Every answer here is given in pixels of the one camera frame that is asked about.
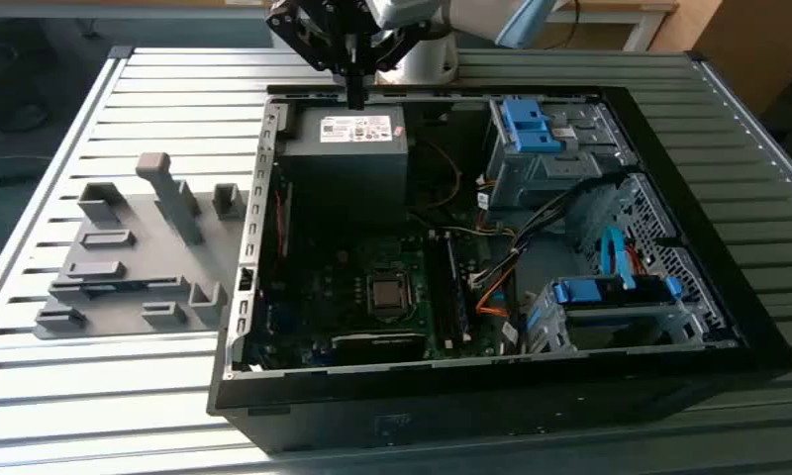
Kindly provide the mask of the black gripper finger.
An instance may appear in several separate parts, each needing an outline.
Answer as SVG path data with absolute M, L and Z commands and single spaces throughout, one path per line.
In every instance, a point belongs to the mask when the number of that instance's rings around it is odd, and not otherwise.
M 273 1 L 266 17 L 272 33 L 316 71 L 329 71 L 345 91 L 345 103 L 356 109 L 356 35 L 325 33 L 302 10 L 304 1 Z
M 397 28 L 377 42 L 373 33 L 356 36 L 356 108 L 362 109 L 368 98 L 366 84 L 378 71 L 389 71 L 414 45 L 428 36 L 429 22 Z

